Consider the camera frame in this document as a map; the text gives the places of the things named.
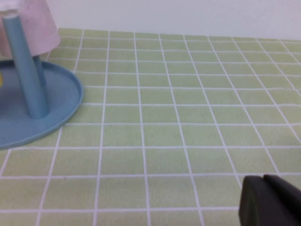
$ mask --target black plastic object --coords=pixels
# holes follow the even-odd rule
[[[301,226],[301,191],[278,176],[246,176],[241,226]]]

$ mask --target green tiled surface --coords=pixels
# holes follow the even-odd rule
[[[241,183],[301,188],[300,41],[61,29],[83,104],[0,152],[3,226],[238,226]]]

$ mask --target blue tray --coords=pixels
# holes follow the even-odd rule
[[[65,124],[78,109],[83,87],[67,69],[42,62],[47,85],[45,93],[50,113],[43,119],[29,117],[14,62],[0,62],[3,86],[0,88],[0,149],[25,145]]]

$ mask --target blue pole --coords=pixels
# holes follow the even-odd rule
[[[28,114],[33,119],[44,118],[49,113],[49,107],[27,45],[20,17],[3,17],[2,21],[26,101]]]
[[[44,75],[44,69],[43,69],[40,57],[39,56],[34,56],[32,59],[33,59],[33,62],[36,66],[36,70],[37,70],[37,73],[38,73],[38,77],[39,77],[41,86],[46,86],[46,79],[45,79],[45,75]]]

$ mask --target yellow object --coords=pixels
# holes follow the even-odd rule
[[[0,73],[0,87],[3,85],[3,77],[2,74]]]

